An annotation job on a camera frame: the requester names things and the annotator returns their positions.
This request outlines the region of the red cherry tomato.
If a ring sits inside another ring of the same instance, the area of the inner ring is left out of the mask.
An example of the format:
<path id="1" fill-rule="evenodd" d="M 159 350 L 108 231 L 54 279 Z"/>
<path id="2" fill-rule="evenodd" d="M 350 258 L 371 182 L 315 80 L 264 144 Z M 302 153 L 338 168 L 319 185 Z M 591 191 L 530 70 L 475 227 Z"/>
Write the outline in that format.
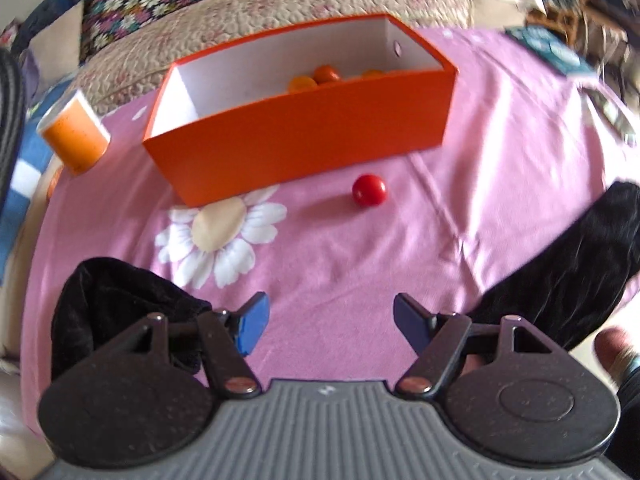
<path id="1" fill-rule="evenodd" d="M 362 174 L 352 185 L 352 199 L 361 208 L 380 206 L 386 198 L 386 182 L 375 174 Z"/>

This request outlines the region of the orange citrus fruit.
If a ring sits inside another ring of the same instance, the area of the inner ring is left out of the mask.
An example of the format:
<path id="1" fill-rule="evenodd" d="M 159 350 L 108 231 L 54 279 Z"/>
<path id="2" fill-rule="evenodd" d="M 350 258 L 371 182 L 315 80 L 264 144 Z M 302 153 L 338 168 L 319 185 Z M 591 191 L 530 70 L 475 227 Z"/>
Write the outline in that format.
<path id="1" fill-rule="evenodd" d="M 288 82 L 288 93 L 298 93 L 314 90 L 318 87 L 318 82 L 311 76 L 295 76 Z"/>
<path id="2" fill-rule="evenodd" d="M 360 77 L 363 79 L 378 78 L 385 75 L 384 70 L 365 70 Z"/>
<path id="3" fill-rule="evenodd" d="M 340 82 L 342 76 L 336 68 L 331 65 L 321 65 L 314 70 L 312 75 L 316 84 L 334 84 Z"/>

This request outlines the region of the black velvet cloth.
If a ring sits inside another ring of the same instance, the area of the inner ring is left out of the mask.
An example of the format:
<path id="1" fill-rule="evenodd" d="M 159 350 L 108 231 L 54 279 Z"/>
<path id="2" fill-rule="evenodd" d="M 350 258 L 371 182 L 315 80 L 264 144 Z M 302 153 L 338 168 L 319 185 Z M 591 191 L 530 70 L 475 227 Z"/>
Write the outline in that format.
<path id="1" fill-rule="evenodd" d="M 128 262 L 111 257 L 81 261 L 66 280 L 54 310 L 51 378 L 150 313 L 165 315 L 171 323 L 186 323 L 210 310 L 209 302 Z"/>

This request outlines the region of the pink floral tablecloth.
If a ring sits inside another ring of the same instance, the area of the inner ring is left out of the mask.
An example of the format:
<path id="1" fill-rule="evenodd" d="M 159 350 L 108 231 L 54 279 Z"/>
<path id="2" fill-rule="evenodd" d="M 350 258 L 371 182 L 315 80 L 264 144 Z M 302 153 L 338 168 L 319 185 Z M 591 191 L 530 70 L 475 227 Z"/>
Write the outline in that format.
<path id="1" fill-rule="evenodd" d="M 142 146 L 153 97 L 105 117 L 112 142 L 88 174 L 63 176 L 41 223 L 22 327 L 26 426 L 50 382 L 51 321 L 81 261 L 114 257 L 182 286 L 214 308 L 262 290 L 270 321 L 250 367 L 272 378 L 384 378 L 413 358 L 392 303 L 408 292 L 463 312 L 546 248 L 615 180 L 637 180 L 639 152 L 556 74 L 506 35 L 424 30 L 459 71 L 442 146 L 244 197 L 235 240 L 206 254 Z M 350 196 L 361 171 L 390 189 L 379 207 Z"/>

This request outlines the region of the orange cardboard box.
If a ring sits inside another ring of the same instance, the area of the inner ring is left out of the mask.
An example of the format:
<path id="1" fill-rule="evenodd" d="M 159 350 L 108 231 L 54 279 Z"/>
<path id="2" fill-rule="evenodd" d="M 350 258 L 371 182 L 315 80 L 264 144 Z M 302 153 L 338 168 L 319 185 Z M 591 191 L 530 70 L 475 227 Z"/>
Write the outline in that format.
<path id="1" fill-rule="evenodd" d="M 288 93 L 331 65 L 334 84 Z M 384 70 L 363 79 L 365 70 Z M 444 138 L 457 67 L 387 14 L 266 30 L 170 66 L 143 147 L 195 207 L 413 151 Z"/>

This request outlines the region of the orange cylindrical cup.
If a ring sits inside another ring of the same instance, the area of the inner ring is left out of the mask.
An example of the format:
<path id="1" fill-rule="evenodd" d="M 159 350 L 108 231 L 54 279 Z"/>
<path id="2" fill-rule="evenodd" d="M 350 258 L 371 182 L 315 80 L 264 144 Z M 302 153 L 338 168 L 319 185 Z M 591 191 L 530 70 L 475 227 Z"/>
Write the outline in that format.
<path id="1" fill-rule="evenodd" d="M 74 176 L 91 169 L 111 143 L 110 133 L 81 90 L 57 100 L 38 122 L 37 132 Z"/>

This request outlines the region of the blue white striped cloth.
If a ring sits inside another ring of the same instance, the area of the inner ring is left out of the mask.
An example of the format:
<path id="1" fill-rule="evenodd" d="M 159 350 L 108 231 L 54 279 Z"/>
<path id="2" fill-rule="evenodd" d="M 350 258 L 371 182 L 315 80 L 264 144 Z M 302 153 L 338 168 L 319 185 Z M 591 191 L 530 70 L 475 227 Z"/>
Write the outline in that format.
<path id="1" fill-rule="evenodd" d="M 49 167 L 53 155 L 52 148 L 37 132 L 38 122 L 71 83 L 72 77 L 59 81 L 43 93 L 27 115 L 9 193 L 1 213 L 1 275 L 4 275 L 10 253 L 34 200 L 37 184 L 44 170 Z"/>

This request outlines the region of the black smartphone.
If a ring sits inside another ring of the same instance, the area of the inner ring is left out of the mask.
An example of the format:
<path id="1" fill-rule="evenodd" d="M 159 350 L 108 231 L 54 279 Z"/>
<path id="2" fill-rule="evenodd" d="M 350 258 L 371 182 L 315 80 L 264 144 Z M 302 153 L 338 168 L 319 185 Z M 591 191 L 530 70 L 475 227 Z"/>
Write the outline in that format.
<path id="1" fill-rule="evenodd" d="M 632 148 L 639 145 L 638 119 L 597 88 L 581 88 L 580 91 L 620 140 Z"/>

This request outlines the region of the quilted beige sofa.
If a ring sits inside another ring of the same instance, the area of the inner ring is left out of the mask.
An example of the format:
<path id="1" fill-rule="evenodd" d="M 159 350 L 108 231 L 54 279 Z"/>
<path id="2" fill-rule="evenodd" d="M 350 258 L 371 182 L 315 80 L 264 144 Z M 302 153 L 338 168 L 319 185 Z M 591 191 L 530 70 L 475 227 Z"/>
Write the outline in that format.
<path id="1" fill-rule="evenodd" d="M 12 54 L 30 54 L 32 38 L 81 1 L 43 0 L 18 24 Z M 474 25 L 472 0 L 203 0 L 80 60 L 77 72 L 67 77 L 106 114 L 158 88 L 169 65 L 183 56 L 267 29 L 375 13 L 416 27 Z"/>

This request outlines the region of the teal book on table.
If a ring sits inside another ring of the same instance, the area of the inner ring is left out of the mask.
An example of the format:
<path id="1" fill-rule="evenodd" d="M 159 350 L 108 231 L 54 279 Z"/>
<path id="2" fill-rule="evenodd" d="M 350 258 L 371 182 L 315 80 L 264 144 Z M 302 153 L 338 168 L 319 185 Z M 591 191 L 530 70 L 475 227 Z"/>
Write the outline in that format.
<path id="1" fill-rule="evenodd" d="M 597 77 L 598 73 L 579 54 L 567 47 L 549 29 L 540 26 L 509 27 L 505 31 L 530 53 L 556 72 L 570 78 Z"/>

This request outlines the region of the beige small pillow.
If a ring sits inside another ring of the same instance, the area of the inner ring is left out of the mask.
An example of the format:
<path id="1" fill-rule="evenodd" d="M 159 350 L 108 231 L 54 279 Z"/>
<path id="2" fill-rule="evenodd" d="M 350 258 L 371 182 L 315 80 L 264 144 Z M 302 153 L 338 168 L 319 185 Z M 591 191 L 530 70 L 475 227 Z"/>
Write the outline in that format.
<path id="1" fill-rule="evenodd" d="M 43 93 L 67 76 L 77 72 L 80 65 L 83 1 L 67 10 L 51 25 L 32 38 L 28 52 L 38 70 L 37 92 Z"/>

